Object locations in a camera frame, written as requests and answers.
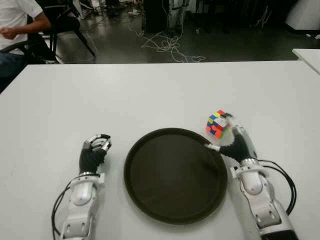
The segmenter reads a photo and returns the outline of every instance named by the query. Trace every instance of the white table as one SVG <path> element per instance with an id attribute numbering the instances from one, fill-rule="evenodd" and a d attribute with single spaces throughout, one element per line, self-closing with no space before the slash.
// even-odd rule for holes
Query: white table
<path id="1" fill-rule="evenodd" d="M 220 209 L 189 226 L 143 215 L 123 181 L 126 155 L 140 137 L 180 127 L 213 141 L 205 125 L 223 109 L 247 128 L 261 159 L 278 162 L 294 179 L 298 195 L 290 219 L 301 240 L 317 239 L 319 89 L 319 76 L 301 61 L 30 65 L 0 95 L 1 236 L 51 239 L 53 203 L 78 173 L 83 141 L 107 133 L 113 145 L 103 168 L 97 240 L 247 239 L 230 179 Z M 286 208 L 289 188 L 278 173 L 270 174 Z"/>
<path id="2" fill-rule="evenodd" d="M 313 70 L 320 74 L 320 49 L 299 49 L 294 48 L 292 52 L 299 60 L 304 61 Z"/>

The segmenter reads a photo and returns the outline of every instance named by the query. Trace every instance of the concrete floor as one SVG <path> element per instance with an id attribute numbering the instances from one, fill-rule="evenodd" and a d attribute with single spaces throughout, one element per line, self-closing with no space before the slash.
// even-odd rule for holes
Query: concrete floor
<path id="1" fill-rule="evenodd" d="M 90 15 L 81 21 L 81 32 L 96 51 L 96 58 L 93 59 L 75 34 L 67 33 L 58 38 L 58 59 L 62 63 L 79 64 L 175 62 L 170 52 L 141 48 L 147 40 L 138 37 L 129 27 L 139 32 L 141 17 L 131 18 L 126 13 L 114 19 Z M 145 37 L 150 38 L 153 35 L 155 34 L 148 33 Z M 161 40 L 163 38 L 156 38 L 158 44 Z M 204 56 L 206 59 L 203 62 L 296 60 L 297 57 L 292 53 L 293 48 L 320 48 L 320 40 L 304 34 L 292 34 L 284 28 L 232 27 L 230 34 L 224 34 L 220 27 L 214 26 L 211 33 L 201 29 L 200 34 L 196 34 L 196 26 L 191 20 L 185 21 L 179 44 L 181 53 L 186 56 Z M 174 54 L 174 57 L 177 61 L 186 61 L 177 54 Z"/>

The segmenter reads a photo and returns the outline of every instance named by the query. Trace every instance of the colorful cube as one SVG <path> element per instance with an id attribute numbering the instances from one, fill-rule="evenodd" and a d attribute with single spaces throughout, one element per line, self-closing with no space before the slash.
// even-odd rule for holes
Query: colorful cube
<path id="1" fill-rule="evenodd" d="M 228 130 L 228 122 L 227 120 L 221 116 L 225 112 L 219 110 L 211 115 L 206 124 L 206 130 L 211 134 L 215 135 L 217 138 L 222 138 L 224 133 Z"/>

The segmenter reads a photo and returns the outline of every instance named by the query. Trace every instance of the person's hand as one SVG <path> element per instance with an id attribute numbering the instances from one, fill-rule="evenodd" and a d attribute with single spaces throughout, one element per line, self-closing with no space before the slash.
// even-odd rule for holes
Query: person's hand
<path id="1" fill-rule="evenodd" d="M 0 34 L 5 39 L 13 40 L 17 36 L 17 33 L 13 27 L 2 27 L 0 28 Z"/>

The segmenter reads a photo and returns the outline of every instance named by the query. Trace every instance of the round tray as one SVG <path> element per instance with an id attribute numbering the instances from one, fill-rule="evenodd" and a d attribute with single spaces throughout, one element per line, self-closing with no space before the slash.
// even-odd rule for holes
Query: round tray
<path id="1" fill-rule="evenodd" d="M 192 224 L 210 215 L 227 188 L 219 153 L 204 147 L 201 135 L 164 128 L 143 136 L 130 150 L 124 181 L 133 202 L 168 224 Z"/>

